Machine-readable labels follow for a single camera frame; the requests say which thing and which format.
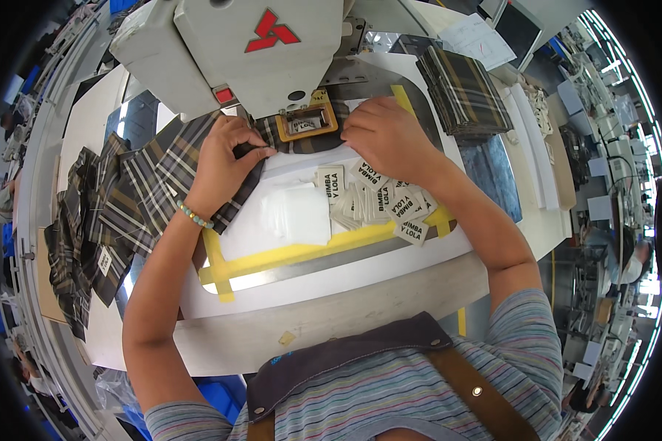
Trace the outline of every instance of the right hand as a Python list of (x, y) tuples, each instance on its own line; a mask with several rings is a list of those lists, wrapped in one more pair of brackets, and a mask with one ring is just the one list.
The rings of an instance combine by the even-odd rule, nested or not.
[(387, 97), (364, 101), (346, 119), (341, 139), (377, 172), (429, 189), (450, 160), (419, 122)]

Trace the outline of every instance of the red logo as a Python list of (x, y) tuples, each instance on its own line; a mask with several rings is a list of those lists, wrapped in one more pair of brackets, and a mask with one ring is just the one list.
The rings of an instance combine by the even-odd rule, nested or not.
[(248, 42), (248, 47), (245, 52), (259, 51), (260, 49), (267, 49), (274, 46), (277, 40), (281, 40), (284, 44), (300, 43), (301, 40), (294, 32), (289, 29), (287, 25), (275, 25), (277, 16), (267, 8), (260, 22), (255, 28), (255, 33), (258, 37), (255, 40)]

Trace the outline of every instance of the red button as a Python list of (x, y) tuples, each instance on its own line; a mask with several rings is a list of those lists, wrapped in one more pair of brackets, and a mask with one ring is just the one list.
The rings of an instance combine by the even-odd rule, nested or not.
[(230, 89), (221, 89), (216, 92), (216, 99), (223, 104), (233, 99), (233, 93)]

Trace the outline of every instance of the white table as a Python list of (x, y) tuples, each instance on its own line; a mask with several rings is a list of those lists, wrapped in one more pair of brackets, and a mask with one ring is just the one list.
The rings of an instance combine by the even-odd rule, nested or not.
[[(421, 2), (417, 8), (436, 31), (463, 16)], [(106, 117), (119, 105), (127, 81), (127, 75), (117, 70), (120, 68), (99, 81), (74, 106), (63, 143), (62, 173), (74, 162), (81, 146), (96, 153), (102, 148)], [(568, 212), (538, 208), (521, 146), (504, 141), (522, 208), (522, 221), (517, 225), (539, 259), (571, 236), (570, 217)], [(444, 149), (463, 168), (455, 142), (445, 141)], [(60, 190), (62, 182), (65, 181), (60, 176)], [(451, 238), (450, 246), (456, 249), (468, 246), (462, 232), (453, 232), (446, 238)], [(429, 250), (431, 242), (422, 250)], [(318, 286), (313, 283), (314, 274), (309, 275), (312, 284), (307, 286)], [(195, 274), (193, 277), (191, 283), (197, 283)], [(177, 323), (174, 339), (193, 376), (254, 372), (282, 351), (358, 334), (422, 311), (430, 311), (437, 319), (445, 317), (486, 295), (488, 283), (485, 267), (474, 252), (468, 252), (401, 277), (388, 276), (379, 283), (340, 291), (343, 292), (257, 311), (182, 320)], [(285, 331), (295, 336), (287, 347), (278, 342)], [(93, 301), (85, 349), (94, 364), (125, 369), (121, 333), (122, 321), (115, 303), (106, 308), (102, 302)]]

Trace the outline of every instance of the striped t-shirt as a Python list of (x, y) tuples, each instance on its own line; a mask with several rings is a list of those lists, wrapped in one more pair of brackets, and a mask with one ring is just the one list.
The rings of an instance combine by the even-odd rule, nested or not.
[[(547, 297), (528, 289), (500, 304), (485, 343), (451, 336), (459, 353), (546, 440), (560, 425), (563, 368)], [(211, 406), (190, 401), (160, 404), (145, 414), (155, 441), (242, 441), (248, 410), (235, 426)], [(392, 428), (409, 428), (434, 440), (452, 434), (492, 436), (422, 353), (385, 352), (320, 375), (301, 385), (274, 410), (276, 440), (370, 440)]]

